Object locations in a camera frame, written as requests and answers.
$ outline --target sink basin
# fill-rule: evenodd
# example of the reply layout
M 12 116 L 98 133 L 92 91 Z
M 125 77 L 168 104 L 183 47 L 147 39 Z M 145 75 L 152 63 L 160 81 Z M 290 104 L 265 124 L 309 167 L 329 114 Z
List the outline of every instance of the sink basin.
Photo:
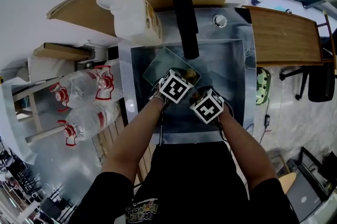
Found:
M 196 88 L 204 86 L 213 86 L 228 100 L 235 119 L 248 132 L 252 133 L 254 127 L 256 60 L 249 10 L 195 8 L 194 11 L 199 29 L 196 37 L 200 56 L 196 59 L 184 58 L 174 11 L 157 13 L 163 27 L 161 46 L 142 47 L 127 40 L 118 40 L 124 101 L 129 122 L 147 103 L 152 85 L 143 78 L 143 74 L 163 47 L 178 55 L 201 75 L 189 95 L 181 103 L 172 104 L 166 110 L 163 128 L 163 140 L 166 144 L 222 140 L 214 125 L 204 124 L 190 110 L 190 96 Z M 218 14 L 226 17 L 227 24 L 223 28 L 213 24 L 213 17 Z M 151 143 L 159 142 L 159 132 L 157 127 Z
M 181 103 L 172 104 L 165 111 L 164 133 L 200 133 L 215 131 L 216 126 L 201 122 L 190 110 L 189 98 L 196 89 L 212 86 L 225 97 L 234 111 L 235 119 L 242 124 L 245 99 L 245 69 L 242 40 L 202 40 L 198 41 L 200 56 L 193 60 L 184 58 L 180 42 L 164 44 L 198 73 L 201 79 Z M 152 85 L 143 78 L 143 73 L 163 49 L 163 46 L 136 47 L 131 49 L 132 69 L 138 110 L 148 102 Z

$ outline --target printed graphic on shirt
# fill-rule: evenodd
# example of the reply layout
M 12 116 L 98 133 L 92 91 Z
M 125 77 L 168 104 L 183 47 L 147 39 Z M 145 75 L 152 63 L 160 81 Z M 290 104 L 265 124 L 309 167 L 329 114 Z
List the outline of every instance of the printed graphic on shirt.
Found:
M 147 199 L 132 206 L 126 207 L 125 219 L 129 223 L 138 223 L 143 220 L 152 220 L 154 215 L 157 214 L 158 203 L 156 198 Z

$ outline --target cable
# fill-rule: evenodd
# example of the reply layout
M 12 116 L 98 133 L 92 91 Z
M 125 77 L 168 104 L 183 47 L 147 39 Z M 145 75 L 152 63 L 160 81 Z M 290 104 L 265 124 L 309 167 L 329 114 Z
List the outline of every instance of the cable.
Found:
M 161 121 L 161 126 L 160 126 L 160 134 L 159 134 L 159 145 L 161 146 L 164 143 L 164 133 L 163 133 L 163 128 L 164 128 L 164 112 L 169 106 L 170 102 L 167 101 L 167 97 L 165 97 L 165 105 L 163 109 L 160 112 L 160 121 Z
M 221 139 L 224 141 L 224 142 L 228 142 L 225 138 L 223 138 L 222 134 L 225 134 L 223 132 L 223 126 L 222 124 L 217 120 L 213 120 L 213 123 L 217 126 L 217 128 L 219 129 L 219 132 L 220 132 L 220 136 L 221 136 Z
M 248 130 L 250 128 L 250 126 L 254 125 L 254 123 L 251 123 L 247 128 L 246 130 Z
M 268 100 L 268 105 L 267 105 L 267 109 L 266 109 L 266 111 L 265 111 L 265 114 L 267 114 L 267 112 L 268 112 L 269 103 L 270 103 L 270 100 L 269 100 L 269 98 L 267 98 L 267 100 Z
M 266 129 L 267 129 L 267 127 L 264 128 L 264 132 L 263 132 L 263 135 L 262 135 L 262 137 L 261 137 L 261 139 L 260 139 L 259 144 L 261 144 L 261 142 L 262 142 L 262 139 L 263 139 L 263 136 L 265 135 L 265 130 L 266 130 Z
M 270 116 L 268 115 L 268 108 L 269 108 L 270 100 L 269 100 L 269 98 L 267 98 L 267 100 L 268 100 L 268 104 L 267 104 L 267 109 L 266 109 L 266 111 L 265 111 L 265 116 L 264 116 L 264 132 L 263 132 L 263 134 L 262 134 L 262 137 L 261 137 L 261 139 L 260 139 L 259 144 L 261 144 L 262 139 L 263 139 L 263 137 L 264 137 L 264 135 L 265 135 L 265 131 L 267 130 L 267 127 L 269 126 L 269 118 L 270 118 Z

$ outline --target floor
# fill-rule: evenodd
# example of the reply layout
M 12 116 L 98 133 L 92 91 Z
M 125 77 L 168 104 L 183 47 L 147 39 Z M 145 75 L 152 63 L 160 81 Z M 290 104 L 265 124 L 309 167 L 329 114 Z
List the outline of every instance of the floor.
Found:
M 67 116 L 68 112 L 57 111 L 59 104 L 48 88 L 34 94 L 34 98 L 44 130 L 58 126 L 57 121 Z M 63 198 L 78 205 L 102 166 L 93 141 L 81 141 L 80 145 L 69 147 L 65 144 L 65 138 L 61 131 L 32 144 L 31 149 L 37 153 L 37 157 L 30 168 L 45 196 L 60 188 Z
M 326 103 L 308 100 L 308 82 L 300 101 L 295 95 L 300 93 L 302 75 L 279 79 L 279 73 L 295 70 L 297 67 L 269 67 L 272 75 L 268 101 L 256 106 L 253 137 L 260 141 L 264 133 L 264 116 L 270 115 L 270 125 L 261 141 L 270 157 L 279 152 L 287 161 L 297 157 L 301 147 L 309 150 L 318 160 L 333 150 L 337 153 L 337 87 L 334 97 Z

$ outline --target black cable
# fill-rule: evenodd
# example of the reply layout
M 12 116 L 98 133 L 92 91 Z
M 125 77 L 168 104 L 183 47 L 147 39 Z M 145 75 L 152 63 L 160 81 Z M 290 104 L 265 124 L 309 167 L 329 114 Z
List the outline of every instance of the black cable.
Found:
M 259 144 L 261 144 L 261 142 L 262 142 L 262 139 L 263 139 L 263 136 L 265 135 L 265 130 L 266 130 L 266 129 L 267 129 L 267 127 L 264 128 L 264 132 L 263 132 L 263 135 L 262 135 L 262 137 L 261 137 L 261 139 L 260 139 Z
M 268 105 L 267 105 L 267 110 L 265 111 L 265 114 L 267 114 L 267 112 L 268 112 L 269 103 L 270 103 L 270 100 L 269 100 L 269 98 L 267 98 L 267 100 L 268 100 Z
M 164 112 L 167 109 L 167 107 L 169 106 L 170 102 L 167 101 L 167 98 L 165 97 L 165 105 L 163 107 L 163 109 L 160 111 L 160 121 L 161 121 L 161 126 L 160 126 L 160 134 L 159 134 L 159 145 L 161 146 L 164 143 L 164 133 L 163 133 L 163 129 L 164 129 Z
M 251 123 L 247 128 L 246 130 L 248 130 L 250 128 L 250 126 L 254 125 L 254 123 Z
M 225 134 L 223 132 L 223 126 L 222 124 L 218 121 L 218 119 L 216 118 L 215 120 L 213 120 L 213 123 L 217 126 L 217 128 L 219 129 L 219 132 L 220 132 L 220 136 L 221 136 L 221 139 L 225 142 L 228 142 L 225 138 L 223 138 L 222 134 Z
M 267 98 L 267 100 L 268 100 L 268 104 L 267 104 L 267 109 L 266 109 L 266 111 L 265 111 L 265 116 L 268 114 L 268 108 L 269 108 L 269 103 L 270 103 L 269 98 Z M 265 131 L 266 131 L 266 130 L 267 130 L 267 126 L 265 125 L 265 126 L 264 126 L 264 132 L 263 132 L 263 134 L 262 134 L 262 137 L 261 137 L 261 139 L 260 139 L 259 144 L 261 144 L 262 139 L 263 139 L 263 137 L 264 137 L 264 135 L 265 135 Z

